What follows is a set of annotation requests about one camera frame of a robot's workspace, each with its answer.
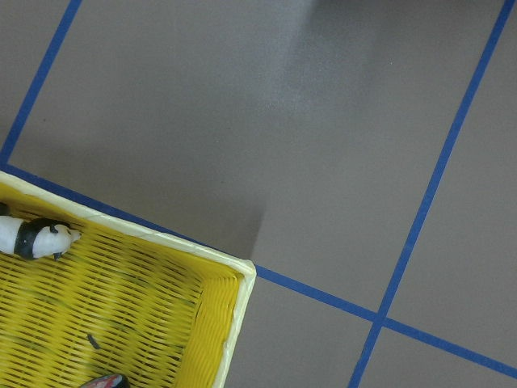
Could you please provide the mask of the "yellow woven plastic basket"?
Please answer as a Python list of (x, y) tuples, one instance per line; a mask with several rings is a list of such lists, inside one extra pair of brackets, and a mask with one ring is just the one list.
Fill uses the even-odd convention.
[(16, 217), (68, 222), (59, 260), (1, 257), (1, 384), (78, 387), (109, 373), (133, 387), (222, 387), (255, 266), (105, 214), (8, 173)]

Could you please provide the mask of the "panda toy figure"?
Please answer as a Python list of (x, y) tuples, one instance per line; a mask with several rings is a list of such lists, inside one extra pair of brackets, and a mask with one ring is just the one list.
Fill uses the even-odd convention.
[(26, 260), (52, 256), (58, 261), (81, 236), (63, 221), (13, 217), (9, 205), (1, 203), (1, 253)]

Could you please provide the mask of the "blue battery can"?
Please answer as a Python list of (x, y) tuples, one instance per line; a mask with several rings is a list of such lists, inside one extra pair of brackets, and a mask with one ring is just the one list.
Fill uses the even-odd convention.
[(129, 388), (128, 378), (120, 373), (103, 375), (80, 385), (80, 388)]

